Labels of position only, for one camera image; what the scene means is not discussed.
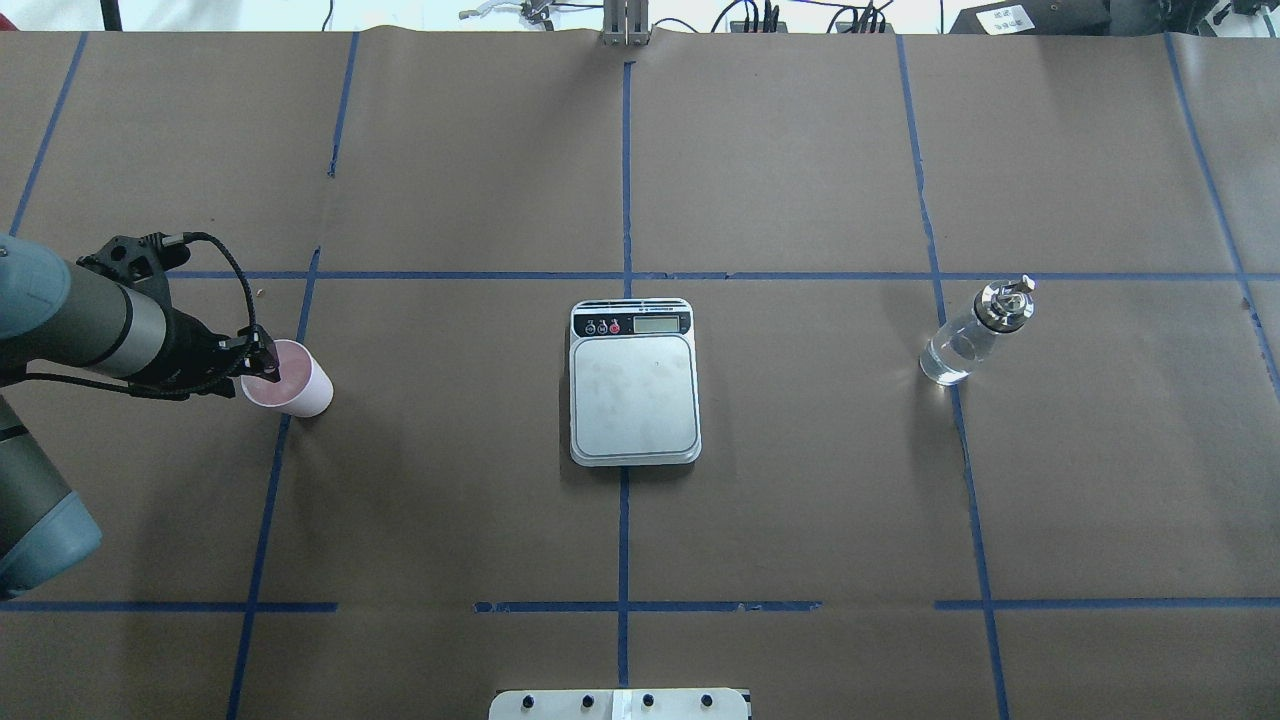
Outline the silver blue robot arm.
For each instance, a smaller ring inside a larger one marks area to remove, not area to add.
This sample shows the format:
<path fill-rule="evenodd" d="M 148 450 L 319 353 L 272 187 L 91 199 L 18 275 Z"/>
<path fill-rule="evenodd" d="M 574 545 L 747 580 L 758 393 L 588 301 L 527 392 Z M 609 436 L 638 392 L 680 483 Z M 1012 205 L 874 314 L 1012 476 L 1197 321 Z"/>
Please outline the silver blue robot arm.
<path fill-rule="evenodd" d="M 173 270 L 207 246 L 239 327 L 178 305 Z M 248 273 L 201 231 L 115 234 L 74 259 L 3 237 L 3 600 L 83 565 L 104 543 L 84 484 L 224 480 L 257 442 L 232 428 L 239 380 L 278 380 L 282 355 Z"/>

